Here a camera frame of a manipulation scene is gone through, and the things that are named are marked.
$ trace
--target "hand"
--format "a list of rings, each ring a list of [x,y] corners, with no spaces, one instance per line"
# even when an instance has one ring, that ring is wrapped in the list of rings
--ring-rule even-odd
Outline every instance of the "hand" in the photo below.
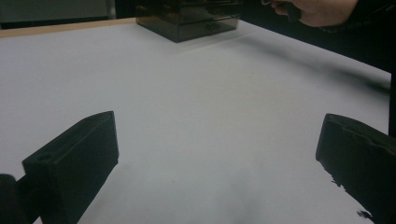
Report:
[[[358,0],[274,0],[271,7],[278,15],[288,15],[284,3],[301,10],[300,22],[309,26],[334,26],[347,21]]]

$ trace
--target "wooden table edge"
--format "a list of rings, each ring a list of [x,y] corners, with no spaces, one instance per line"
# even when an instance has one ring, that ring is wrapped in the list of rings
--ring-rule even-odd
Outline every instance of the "wooden table edge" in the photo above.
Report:
[[[38,27],[29,27],[29,28],[20,28],[20,29],[0,30],[0,38],[19,36],[19,35],[41,35],[47,33],[72,31],[72,30],[87,29],[92,27],[119,25],[119,24],[135,23],[135,22],[136,22],[135,18],[127,18],[120,20],[89,21],[89,22],[71,23],[71,24],[63,24],[63,25],[38,26]]]

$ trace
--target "table surface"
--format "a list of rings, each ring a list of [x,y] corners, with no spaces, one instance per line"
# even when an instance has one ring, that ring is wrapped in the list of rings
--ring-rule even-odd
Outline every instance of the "table surface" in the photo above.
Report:
[[[0,50],[2,173],[115,112],[120,163],[81,224],[372,223],[315,152],[327,113],[387,131],[386,72],[242,21],[179,44],[128,23]]]

